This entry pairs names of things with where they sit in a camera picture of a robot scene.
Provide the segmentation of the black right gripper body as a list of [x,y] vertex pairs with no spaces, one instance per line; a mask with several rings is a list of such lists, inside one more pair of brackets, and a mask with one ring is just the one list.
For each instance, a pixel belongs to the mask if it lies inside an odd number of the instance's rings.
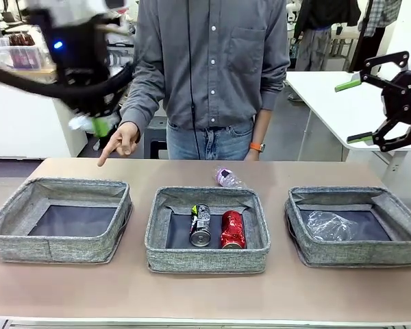
[[384,114],[387,119],[411,125],[411,71],[398,73],[391,82],[402,87],[402,90],[382,90]]

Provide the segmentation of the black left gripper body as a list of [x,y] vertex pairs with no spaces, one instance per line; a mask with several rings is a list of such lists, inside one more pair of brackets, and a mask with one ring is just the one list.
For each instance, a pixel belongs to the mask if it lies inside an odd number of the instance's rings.
[[32,23],[39,26],[55,63],[59,84],[98,84],[110,77],[108,50],[100,14],[83,23],[56,26],[48,10],[33,10]]

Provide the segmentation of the person's right hand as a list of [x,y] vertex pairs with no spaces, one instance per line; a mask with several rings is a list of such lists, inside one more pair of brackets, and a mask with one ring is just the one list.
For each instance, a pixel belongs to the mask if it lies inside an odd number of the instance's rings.
[[130,156],[137,148],[139,137],[140,133],[135,123],[121,124],[103,148],[97,166],[102,167],[113,152],[121,157]]

